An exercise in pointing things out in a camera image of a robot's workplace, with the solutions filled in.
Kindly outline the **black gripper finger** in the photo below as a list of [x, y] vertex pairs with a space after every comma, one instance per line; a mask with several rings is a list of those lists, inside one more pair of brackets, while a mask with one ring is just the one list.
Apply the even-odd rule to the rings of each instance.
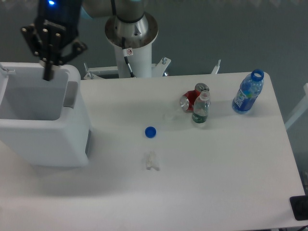
[[54, 76], [54, 71], [58, 67], [72, 61], [86, 50], [87, 45], [81, 41], [76, 40], [72, 43], [70, 53], [63, 56], [62, 51], [60, 51], [56, 46], [50, 45], [47, 56], [42, 58], [44, 63], [43, 79], [45, 81], [51, 81]]
[[34, 24], [23, 26], [20, 29], [31, 53], [38, 57], [42, 62], [46, 63], [46, 57], [43, 57], [42, 53], [42, 43], [38, 37], [37, 30]]

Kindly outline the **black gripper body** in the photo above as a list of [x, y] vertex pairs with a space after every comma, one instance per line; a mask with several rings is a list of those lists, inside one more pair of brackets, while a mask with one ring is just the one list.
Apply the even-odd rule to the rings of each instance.
[[40, 0], [34, 25], [44, 45], [53, 44], [60, 34], [60, 48], [70, 44], [77, 36], [81, 0]]

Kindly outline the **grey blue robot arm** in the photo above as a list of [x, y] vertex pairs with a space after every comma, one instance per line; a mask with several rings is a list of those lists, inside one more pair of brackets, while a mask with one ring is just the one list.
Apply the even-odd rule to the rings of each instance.
[[44, 68], [42, 78], [50, 81], [57, 68], [88, 48], [78, 38], [80, 16], [108, 17], [104, 30], [114, 47], [119, 77], [152, 77], [158, 25], [145, 6], [143, 0], [40, 0], [34, 23], [21, 33]]

